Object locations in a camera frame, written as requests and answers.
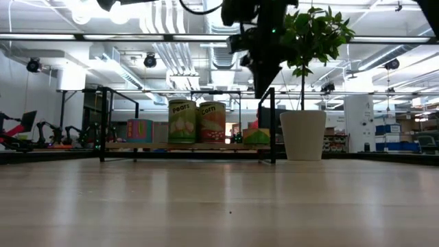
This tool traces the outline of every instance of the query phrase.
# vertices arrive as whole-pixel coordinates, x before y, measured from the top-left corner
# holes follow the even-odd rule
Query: wooden shelf board
[[[150,148],[173,150],[269,150],[269,145],[248,145],[241,143],[107,143],[106,148]]]

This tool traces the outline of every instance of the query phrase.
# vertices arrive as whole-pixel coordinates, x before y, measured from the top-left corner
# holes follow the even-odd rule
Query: potted plant
[[[342,13],[333,16],[331,7],[314,8],[306,13],[297,11],[285,18],[285,34],[281,42],[293,52],[287,57],[288,67],[295,67],[293,75],[302,78],[300,92],[301,111],[289,111],[281,115],[285,149],[289,160],[319,161],[322,156],[326,113],[322,110],[305,110],[305,78],[313,73],[309,63],[318,59],[326,63],[329,57],[337,59],[338,48],[347,43],[354,31],[348,28]]]

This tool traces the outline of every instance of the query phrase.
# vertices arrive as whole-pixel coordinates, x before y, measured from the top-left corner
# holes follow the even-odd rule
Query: white planter
[[[320,161],[327,114],[323,110],[293,110],[281,114],[289,161]]]

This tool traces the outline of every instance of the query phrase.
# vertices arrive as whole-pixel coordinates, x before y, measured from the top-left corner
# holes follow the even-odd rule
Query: plant stem
[[[302,64],[302,91],[300,92],[300,107],[305,110],[305,64]]]

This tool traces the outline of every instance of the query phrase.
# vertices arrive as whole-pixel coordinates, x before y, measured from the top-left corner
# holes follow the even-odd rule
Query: white pillar
[[[349,152],[365,151],[369,146],[371,152],[376,151],[375,123],[371,95],[353,95],[344,98],[344,117],[346,134],[350,136]]]
[[[58,71],[58,90],[82,90],[85,87],[86,71],[81,67],[72,66]],[[82,128],[84,109],[84,94],[79,92],[71,97],[64,105],[64,123],[66,126]]]

